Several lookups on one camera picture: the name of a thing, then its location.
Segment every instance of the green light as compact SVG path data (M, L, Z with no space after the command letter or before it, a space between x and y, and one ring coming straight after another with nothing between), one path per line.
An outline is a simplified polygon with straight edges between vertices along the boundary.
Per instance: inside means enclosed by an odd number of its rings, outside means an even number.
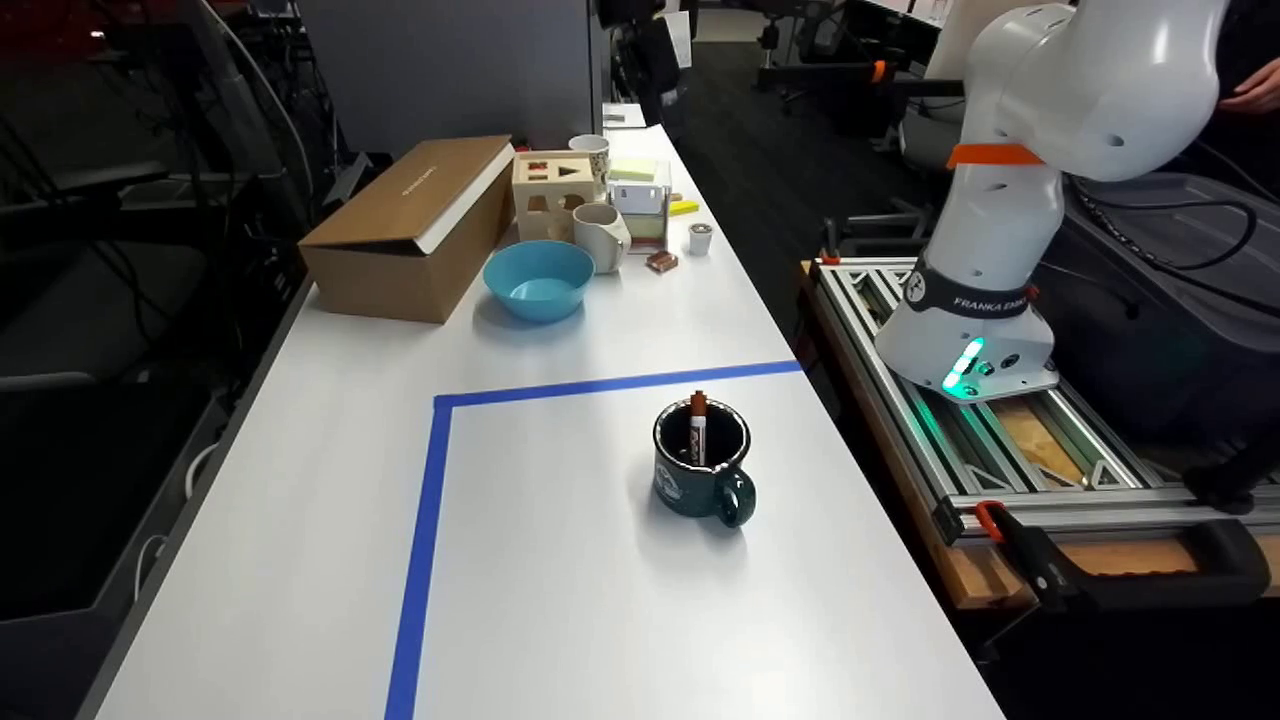
M974 337L974 340L962 343L961 362L956 362L950 371L942 375L942 393L950 393L950 396L961 396L961 400L970 396L967 384L962 384L962 371L974 364L974 355L979 355L984 350L987 350L984 337Z

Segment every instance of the cup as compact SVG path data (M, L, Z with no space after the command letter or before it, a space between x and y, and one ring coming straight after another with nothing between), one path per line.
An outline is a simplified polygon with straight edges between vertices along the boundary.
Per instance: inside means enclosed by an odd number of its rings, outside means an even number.
M613 278L632 246L632 234L613 204L578 204L573 207L573 241L590 256L597 278Z
M606 138L568 138L568 153L589 157L597 179L606 186Z
M650 420L650 494L678 517L720 517L741 527L755 511L755 484L742 471L751 428L729 405L708 400L708 465L691 465L691 410L688 400L669 405Z
M683 256L708 256L715 230L712 224L688 224Z

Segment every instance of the floor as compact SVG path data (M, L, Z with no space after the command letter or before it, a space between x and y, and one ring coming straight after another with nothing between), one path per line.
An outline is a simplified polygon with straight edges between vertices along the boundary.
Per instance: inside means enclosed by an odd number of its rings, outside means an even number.
M884 207L890 195L923 201L923 191L907 170L870 153L870 139L837 125L819 100L796 100L783 114L776 91L755 91L761 54L751 41L751 21L741 7L704 7L676 130L678 153L695 170L765 303L793 331L796 264L817 253L819 219ZM837 420L867 477L878 477L876 454L857 439L857 417L845 412ZM1032 618L995 646L998 653L984 650L1006 622L998 613L950 618L1011 720L1280 716L1280 690L1267 664L1267 653L1280 650L1276 603Z

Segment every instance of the blue tape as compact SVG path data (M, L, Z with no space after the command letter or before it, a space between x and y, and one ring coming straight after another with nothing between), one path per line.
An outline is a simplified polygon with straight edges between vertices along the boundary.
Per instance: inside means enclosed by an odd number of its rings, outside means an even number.
M435 396L424 494L417 505L417 527L410 527L410 547L406 547L406 580L403 580L403 599L399 599L399 632L397 632L382 720L410 720L410 708L417 708L417 678L418 678L424 635L427 635L435 527L439 527L448 436L453 436L455 410L523 405L523 400L556 400L556 396L601 396L601 393L632 393L632 388L664 388L664 384L786 375L786 371L798 371L798 364L772 362L772 364L730 364L730 369L691 369L691 371L655 371L655 375L613 375L613 379L578 379L578 384L533 384L533 388Z

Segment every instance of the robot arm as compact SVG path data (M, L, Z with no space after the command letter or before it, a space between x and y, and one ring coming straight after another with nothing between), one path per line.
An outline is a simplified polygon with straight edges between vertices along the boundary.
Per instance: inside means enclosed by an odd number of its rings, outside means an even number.
M876 351L961 405L1055 384L1029 278L1065 219L1061 175L1130 179L1217 109L1228 0L1017 7L967 54L950 195Z

